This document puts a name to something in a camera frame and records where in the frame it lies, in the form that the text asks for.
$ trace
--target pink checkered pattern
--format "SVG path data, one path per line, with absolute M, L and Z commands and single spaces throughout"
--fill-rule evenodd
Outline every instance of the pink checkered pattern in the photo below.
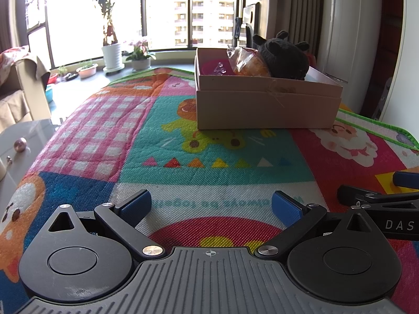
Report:
M 100 96 L 82 104 L 29 169 L 117 181 L 155 97 Z

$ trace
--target floor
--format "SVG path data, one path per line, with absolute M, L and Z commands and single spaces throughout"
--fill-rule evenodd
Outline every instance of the floor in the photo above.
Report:
M 158 67 L 171 67 L 191 72 L 194 71 L 193 64 L 152 66 L 152 68 Z M 112 75 L 106 75 L 103 71 L 98 71 L 90 78 L 83 80 L 76 78 L 71 81 L 63 81 L 56 84 L 53 88 L 53 101 L 49 104 L 52 120 L 55 122 L 59 122 L 60 118 L 65 120 L 93 93 L 96 93 L 101 88 L 104 88 L 110 82 L 132 73 L 134 73 L 132 68 L 125 68 Z

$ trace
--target white triangle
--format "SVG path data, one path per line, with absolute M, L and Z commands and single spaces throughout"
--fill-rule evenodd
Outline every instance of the white triangle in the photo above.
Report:
M 269 163 L 265 158 L 262 157 L 261 161 L 258 164 L 258 167 L 269 167 L 273 166 L 271 163 Z

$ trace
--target stuffed animal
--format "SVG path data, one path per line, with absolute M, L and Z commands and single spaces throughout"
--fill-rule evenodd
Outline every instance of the stuffed animal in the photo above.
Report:
M 285 40 L 287 36 L 288 32 L 282 30 L 276 38 L 269 40 L 255 34 L 253 41 L 273 78 L 304 80 L 309 68 L 304 51 L 310 45 L 305 41 L 293 45 Z

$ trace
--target cardboard box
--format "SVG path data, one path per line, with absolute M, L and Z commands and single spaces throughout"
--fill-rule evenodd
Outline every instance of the cardboard box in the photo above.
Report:
M 227 58 L 222 48 L 195 57 L 198 129 L 331 128 L 342 86 L 310 67 L 303 80 L 202 75 L 201 65 Z

